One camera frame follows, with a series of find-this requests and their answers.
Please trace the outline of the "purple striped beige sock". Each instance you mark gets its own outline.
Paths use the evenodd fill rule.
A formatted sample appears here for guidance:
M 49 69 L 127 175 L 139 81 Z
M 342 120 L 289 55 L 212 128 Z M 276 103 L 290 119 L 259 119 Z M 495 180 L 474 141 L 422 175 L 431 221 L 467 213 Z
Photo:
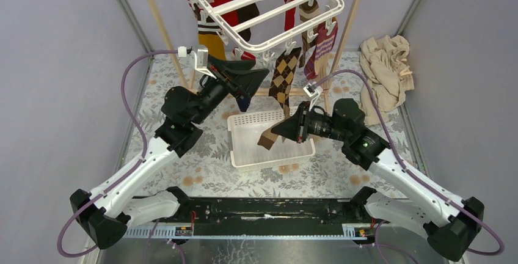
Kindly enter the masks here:
M 309 81 L 320 80 L 327 74 L 328 61 L 332 56 L 332 49 L 338 32 L 335 17 L 333 17 L 331 24 L 334 24 L 332 29 L 328 29 L 325 23 L 318 26 L 315 50 L 304 67 L 305 76 Z

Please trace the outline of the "tan brown sock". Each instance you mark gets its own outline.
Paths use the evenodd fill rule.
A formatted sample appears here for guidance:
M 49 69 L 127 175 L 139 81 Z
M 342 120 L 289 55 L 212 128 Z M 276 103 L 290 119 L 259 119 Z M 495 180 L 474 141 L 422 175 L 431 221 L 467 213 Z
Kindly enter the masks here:
M 277 138 L 279 137 L 278 134 L 275 134 L 272 132 L 272 129 L 276 127 L 278 123 L 270 126 L 267 130 L 264 130 L 262 132 L 257 145 L 265 148 L 266 150 L 270 150 L 272 146 L 275 144 Z

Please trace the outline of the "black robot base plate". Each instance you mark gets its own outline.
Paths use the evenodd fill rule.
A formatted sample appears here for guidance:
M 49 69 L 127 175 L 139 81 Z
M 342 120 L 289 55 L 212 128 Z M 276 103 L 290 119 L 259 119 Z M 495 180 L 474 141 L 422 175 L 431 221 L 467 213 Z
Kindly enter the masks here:
M 345 226 L 370 230 L 380 220 L 346 199 L 193 197 L 165 221 L 195 236 L 316 238 L 342 237 Z

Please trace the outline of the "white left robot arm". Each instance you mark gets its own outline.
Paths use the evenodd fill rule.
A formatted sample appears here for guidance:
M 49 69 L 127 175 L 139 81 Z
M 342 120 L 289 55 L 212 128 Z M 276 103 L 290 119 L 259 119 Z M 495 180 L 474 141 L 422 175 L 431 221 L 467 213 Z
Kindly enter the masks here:
M 78 189 L 70 196 L 76 221 L 98 249 L 118 242 L 127 230 L 161 218 L 176 222 L 190 220 L 189 197 L 178 187 L 155 195 L 135 195 L 165 165 L 178 161 L 200 139 L 198 128 L 228 96 L 250 101 L 269 75 L 267 68 L 255 68 L 252 60 L 220 60 L 209 56 L 207 73 L 194 93 L 183 86 L 167 91 L 161 108 L 163 123 L 144 142 L 142 154 L 135 156 L 91 191 Z

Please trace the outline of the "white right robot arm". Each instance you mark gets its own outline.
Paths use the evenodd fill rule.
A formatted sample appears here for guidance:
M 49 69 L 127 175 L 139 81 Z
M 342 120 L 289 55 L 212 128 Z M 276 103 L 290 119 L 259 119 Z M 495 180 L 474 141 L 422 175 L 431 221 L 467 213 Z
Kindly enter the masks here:
M 297 143 L 310 135 L 343 143 L 342 153 L 355 165 L 383 178 L 410 201 L 395 202 L 373 188 L 363 187 L 350 206 L 353 219 L 371 217 L 404 227 L 427 240 L 442 257 L 458 261 L 479 234 L 484 204 L 464 199 L 396 157 L 393 146 L 364 124 L 365 115 L 350 98 L 334 103 L 332 115 L 305 101 L 296 112 L 272 128 L 274 134 Z

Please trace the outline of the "brown argyle sock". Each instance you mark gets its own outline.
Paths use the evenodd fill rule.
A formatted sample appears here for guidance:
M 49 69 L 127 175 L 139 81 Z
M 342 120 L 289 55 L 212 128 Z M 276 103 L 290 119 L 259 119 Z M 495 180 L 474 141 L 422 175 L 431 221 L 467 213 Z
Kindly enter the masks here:
M 289 108 L 289 94 L 301 51 L 301 47 L 293 48 L 288 54 L 283 52 L 275 61 L 268 95 L 274 97 L 284 111 Z

